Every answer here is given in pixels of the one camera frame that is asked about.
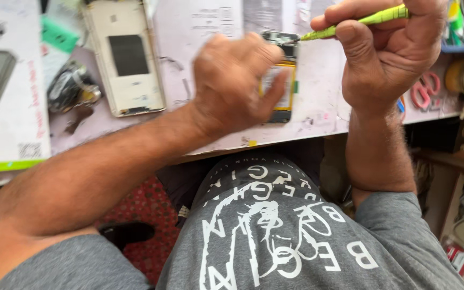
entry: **qr code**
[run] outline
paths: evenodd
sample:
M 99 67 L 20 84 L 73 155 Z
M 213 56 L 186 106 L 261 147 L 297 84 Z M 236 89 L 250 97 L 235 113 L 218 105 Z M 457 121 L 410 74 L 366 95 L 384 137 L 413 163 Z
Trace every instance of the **qr code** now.
M 35 159 L 42 157 L 40 143 L 20 143 L 19 159 Z

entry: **forearm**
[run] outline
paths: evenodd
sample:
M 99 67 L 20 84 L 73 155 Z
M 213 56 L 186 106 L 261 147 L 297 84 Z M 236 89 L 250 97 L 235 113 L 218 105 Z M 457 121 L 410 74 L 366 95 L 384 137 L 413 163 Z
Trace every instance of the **forearm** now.
M 189 106 L 73 148 L 0 190 L 0 221 L 30 236 L 89 226 L 169 161 L 213 138 Z
M 373 191 L 416 191 L 411 159 L 396 113 L 358 115 L 353 109 L 346 145 L 346 165 L 360 204 Z

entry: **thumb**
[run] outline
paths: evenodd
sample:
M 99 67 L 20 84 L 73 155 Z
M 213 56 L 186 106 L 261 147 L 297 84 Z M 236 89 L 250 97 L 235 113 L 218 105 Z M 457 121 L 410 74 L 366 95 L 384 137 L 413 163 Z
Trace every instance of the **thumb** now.
M 371 30 L 355 20 L 346 20 L 336 27 L 336 36 L 345 50 L 349 69 L 366 71 L 379 65 Z
M 273 108 L 284 95 L 286 80 L 291 71 L 291 69 L 284 69 L 275 76 L 275 79 L 271 82 L 271 87 L 266 91 L 264 96 L 262 96 L 258 107 L 262 119 L 268 119 L 271 116 Z

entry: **tools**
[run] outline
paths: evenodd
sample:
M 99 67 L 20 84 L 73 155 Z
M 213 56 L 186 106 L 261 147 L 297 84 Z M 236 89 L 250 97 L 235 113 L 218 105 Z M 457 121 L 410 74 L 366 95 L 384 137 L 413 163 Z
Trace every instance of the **tools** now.
M 387 21 L 391 21 L 395 19 L 401 19 L 401 18 L 409 18 L 409 10 L 406 8 L 404 4 L 395 6 L 390 9 L 379 11 L 370 16 L 361 18 L 358 21 L 365 25 L 372 25 L 372 24 L 379 24 L 379 23 L 383 23 L 383 22 L 387 22 Z M 336 25 L 331 26 L 325 30 L 313 31 L 313 32 L 307 33 L 306 35 L 301 36 L 298 39 L 286 41 L 285 43 L 283 43 L 283 45 L 295 43 L 298 41 L 304 41 L 304 40 L 321 39 L 321 38 L 331 37 L 334 35 L 336 35 Z
M 440 89 L 440 78 L 434 72 L 425 72 L 411 87 L 411 101 L 416 108 L 427 109 L 431 102 L 430 97 L 437 95 Z

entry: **battery label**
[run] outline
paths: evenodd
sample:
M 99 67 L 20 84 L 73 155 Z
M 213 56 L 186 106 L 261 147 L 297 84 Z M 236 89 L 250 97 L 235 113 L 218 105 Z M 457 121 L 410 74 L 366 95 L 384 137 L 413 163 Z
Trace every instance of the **battery label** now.
M 290 76 L 286 79 L 286 83 L 284 85 L 284 95 L 280 98 L 279 102 L 275 105 L 275 109 L 290 109 L 291 108 L 291 95 L 292 95 L 292 83 L 294 82 L 293 75 L 294 70 L 296 67 L 294 66 L 274 66 L 271 67 L 267 71 L 267 73 L 262 77 L 261 80 L 261 94 L 263 95 L 267 89 L 271 87 L 271 83 L 273 82 L 274 78 L 283 70 L 283 69 L 291 69 Z

